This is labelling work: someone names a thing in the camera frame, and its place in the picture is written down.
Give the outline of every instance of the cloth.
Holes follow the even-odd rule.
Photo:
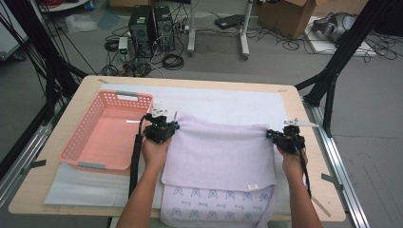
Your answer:
[[[268,125],[209,123],[178,112],[162,182],[161,219],[175,227],[266,227],[274,213]]]

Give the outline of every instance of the person's hand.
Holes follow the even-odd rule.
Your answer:
[[[299,159],[299,155],[292,154],[289,152],[285,152],[281,148],[278,147],[278,152],[284,158],[282,162],[282,169],[284,170],[285,176],[287,179],[289,178],[301,178],[303,177],[303,170],[301,167],[301,161]],[[305,150],[302,150],[302,155],[308,163],[308,157],[306,156]]]
[[[151,140],[143,142],[143,156],[146,169],[153,169],[157,172],[163,167],[166,159],[166,148],[171,143],[171,139],[163,142],[156,143]]]

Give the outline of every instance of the desk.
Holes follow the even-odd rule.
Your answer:
[[[36,215],[88,215],[118,217],[123,208],[88,207],[88,206],[50,206],[43,202],[53,183],[60,165],[58,155],[74,131],[81,117],[102,84],[122,84],[138,86],[174,86],[210,89],[228,89],[243,91],[260,91],[279,93],[289,118],[308,120],[297,90],[291,85],[258,85],[243,83],[224,83],[206,81],[186,81],[146,78],[120,78],[106,76],[87,76],[68,105],[61,120],[54,128],[48,142],[44,146],[38,161],[47,160],[47,165],[33,168],[10,204],[10,212]],[[325,160],[319,149],[314,131],[310,127],[302,127],[301,135],[306,139],[309,154],[308,170],[310,172],[314,206],[322,221],[343,221],[345,213],[334,185],[321,179],[321,174],[328,174]],[[160,211],[154,209],[152,217],[158,217]],[[275,213],[273,220],[289,220],[289,214]]]

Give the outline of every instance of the floor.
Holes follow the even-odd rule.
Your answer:
[[[65,12],[87,13],[95,22],[108,13],[105,9],[85,12],[73,9]],[[200,23],[214,27],[214,15]],[[68,37],[83,53],[90,65],[99,72],[106,64],[105,39],[112,30],[127,24],[127,17],[118,19],[109,29],[78,32]],[[251,27],[256,18],[251,19]],[[238,37],[204,32],[198,34],[196,52],[182,54],[184,67],[179,71],[161,69],[168,79],[245,82],[257,84],[296,85],[319,73],[329,62],[330,55],[307,54],[302,44],[297,50],[287,50],[276,38],[266,35],[258,40],[249,38],[250,57],[240,56]],[[70,61],[78,68],[91,72],[72,45],[66,45]],[[403,53],[403,44],[393,47]],[[399,118],[403,116],[403,57],[396,60],[374,57],[365,63],[354,57],[337,81],[332,132],[340,156],[349,173],[355,192],[371,227],[402,227],[403,147]],[[159,71],[150,77],[162,78]],[[300,91],[305,95],[309,89]],[[43,92],[30,61],[0,62],[0,160],[11,149],[45,102]],[[8,205],[0,209],[2,227],[106,227],[107,218],[99,217],[36,217],[11,215]],[[353,227],[350,220],[325,223],[325,227]]]

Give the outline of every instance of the patterned towel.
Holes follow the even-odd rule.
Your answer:
[[[175,227],[266,227],[274,213],[268,125],[209,123],[178,112],[162,181],[162,221]]]

